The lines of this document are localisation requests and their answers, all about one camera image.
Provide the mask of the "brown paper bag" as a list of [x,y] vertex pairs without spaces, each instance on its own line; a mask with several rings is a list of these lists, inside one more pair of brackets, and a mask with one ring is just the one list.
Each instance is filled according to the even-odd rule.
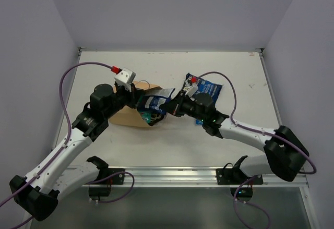
[[[150,84],[146,80],[133,81],[136,88],[141,90],[150,90],[150,89],[162,89],[160,86],[155,84]],[[113,125],[122,125],[128,127],[138,127],[138,128],[152,128],[146,121],[144,121],[140,113],[136,109],[131,109],[128,106],[125,106],[115,115],[109,118],[109,123]]]

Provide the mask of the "teal Fox's mint candy bag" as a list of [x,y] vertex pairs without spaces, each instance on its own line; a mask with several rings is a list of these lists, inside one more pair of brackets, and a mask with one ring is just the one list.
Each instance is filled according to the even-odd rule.
[[152,114],[151,112],[139,112],[141,119],[145,121],[147,124],[152,122]]

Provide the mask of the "light blue snack bar wrapper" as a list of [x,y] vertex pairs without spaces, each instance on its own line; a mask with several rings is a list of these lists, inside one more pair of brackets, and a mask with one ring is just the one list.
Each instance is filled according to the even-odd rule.
[[199,120],[199,119],[196,120],[196,125],[202,126],[203,124],[204,124],[203,120]]

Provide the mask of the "blue Kettle vinegar chips bag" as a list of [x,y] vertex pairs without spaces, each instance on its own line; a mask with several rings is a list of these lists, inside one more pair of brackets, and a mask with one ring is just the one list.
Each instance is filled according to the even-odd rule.
[[[189,76],[194,76],[194,75],[192,75],[190,73],[187,73],[186,76],[185,76],[185,80]],[[223,88],[223,85],[212,83],[208,80],[204,80],[204,79],[198,78],[198,77],[197,77],[197,85],[198,85],[198,90],[196,91],[196,93],[191,98],[194,98],[195,95],[197,95],[197,94],[205,93],[205,94],[210,95],[210,97],[212,98],[214,103],[217,102],[217,100],[219,98],[219,95],[220,95],[220,92]]]

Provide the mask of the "brown Kettle chips bag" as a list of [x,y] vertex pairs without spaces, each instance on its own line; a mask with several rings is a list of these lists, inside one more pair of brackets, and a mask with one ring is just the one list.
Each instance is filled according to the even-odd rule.
[[165,117],[166,117],[166,115],[162,115],[162,114],[158,114],[158,113],[151,113],[151,118],[150,118],[150,122],[148,123],[148,125],[154,126],[157,123],[164,120]]

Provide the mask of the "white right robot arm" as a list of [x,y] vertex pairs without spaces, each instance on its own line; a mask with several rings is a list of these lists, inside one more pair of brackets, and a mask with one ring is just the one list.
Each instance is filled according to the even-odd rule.
[[258,156],[241,157],[228,170],[227,175],[237,183],[266,174],[275,174],[284,181],[292,182],[309,157],[309,152],[289,127],[269,129],[240,123],[232,116],[219,112],[213,99],[205,93],[193,98],[179,93],[160,108],[176,117],[187,115],[202,121],[203,129],[213,137],[235,140],[263,152]]

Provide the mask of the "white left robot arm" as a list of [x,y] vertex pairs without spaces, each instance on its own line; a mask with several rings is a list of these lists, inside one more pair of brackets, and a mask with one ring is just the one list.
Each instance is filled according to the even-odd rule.
[[61,198],[84,184],[105,183],[117,173],[97,156],[90,157],[70,175],[65,170],[109,126],[109,118],[123,107],[136,108],[144,91],[101,84],[95,87],[90,101],[70,125],[70,131],[51,153],[24,177],[16,175],[9,183],[14,201],[37,221],[50,216]]

